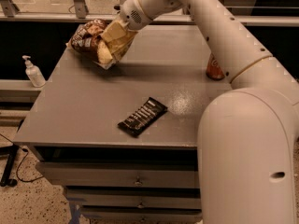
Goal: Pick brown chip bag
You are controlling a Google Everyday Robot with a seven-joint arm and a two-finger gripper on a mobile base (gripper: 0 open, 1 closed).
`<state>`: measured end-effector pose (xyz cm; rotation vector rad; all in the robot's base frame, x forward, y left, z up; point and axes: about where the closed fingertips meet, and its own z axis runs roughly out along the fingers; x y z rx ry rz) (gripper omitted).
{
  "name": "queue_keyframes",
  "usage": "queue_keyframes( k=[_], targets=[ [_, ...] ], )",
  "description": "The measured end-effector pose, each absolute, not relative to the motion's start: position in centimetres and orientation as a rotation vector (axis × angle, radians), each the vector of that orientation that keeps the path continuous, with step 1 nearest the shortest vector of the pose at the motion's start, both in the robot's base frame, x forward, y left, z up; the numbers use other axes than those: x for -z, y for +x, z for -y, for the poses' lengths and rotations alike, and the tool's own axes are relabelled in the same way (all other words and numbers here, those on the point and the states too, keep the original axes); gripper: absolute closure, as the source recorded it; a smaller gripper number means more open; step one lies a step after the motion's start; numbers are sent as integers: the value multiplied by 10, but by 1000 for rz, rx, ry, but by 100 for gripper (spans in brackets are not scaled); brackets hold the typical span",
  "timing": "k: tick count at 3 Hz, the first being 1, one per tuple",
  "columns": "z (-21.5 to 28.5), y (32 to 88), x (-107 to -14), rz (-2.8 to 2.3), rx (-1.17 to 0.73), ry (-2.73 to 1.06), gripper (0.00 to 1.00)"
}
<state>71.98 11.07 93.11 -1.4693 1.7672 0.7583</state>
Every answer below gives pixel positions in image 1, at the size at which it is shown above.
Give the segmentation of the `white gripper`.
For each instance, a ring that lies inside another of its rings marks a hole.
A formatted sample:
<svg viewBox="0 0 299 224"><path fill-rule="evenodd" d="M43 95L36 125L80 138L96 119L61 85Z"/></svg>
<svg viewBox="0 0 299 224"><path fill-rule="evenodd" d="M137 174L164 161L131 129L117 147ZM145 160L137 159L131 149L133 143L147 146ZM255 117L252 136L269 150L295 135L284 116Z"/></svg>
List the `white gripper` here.
<svg viewBox="0 0 299 224"><path fill-rule="evenodd" d="M128 24L130 30L141 30L153 21L150 14L150 0L126 0L121 6L120 17ZM108 43L109 51L114 61L118 63L130 48L136 35L137 32L128 31L123 22L113 21L101 37Z"/></svg>

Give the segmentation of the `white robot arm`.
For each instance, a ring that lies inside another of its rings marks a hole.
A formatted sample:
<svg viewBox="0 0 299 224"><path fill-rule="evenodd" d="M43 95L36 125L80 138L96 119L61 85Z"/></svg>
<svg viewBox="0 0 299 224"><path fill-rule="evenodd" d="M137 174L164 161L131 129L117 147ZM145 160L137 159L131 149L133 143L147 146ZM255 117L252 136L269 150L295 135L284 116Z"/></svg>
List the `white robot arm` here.
<svg viewBox="0 0 299 224"><path fill-rule="evenodd" d="M186 7L232 88L204 111L197 136L204 224L297 224L293 150L299 89L283 65L218 0L126 0L108 46Z"/></svg>

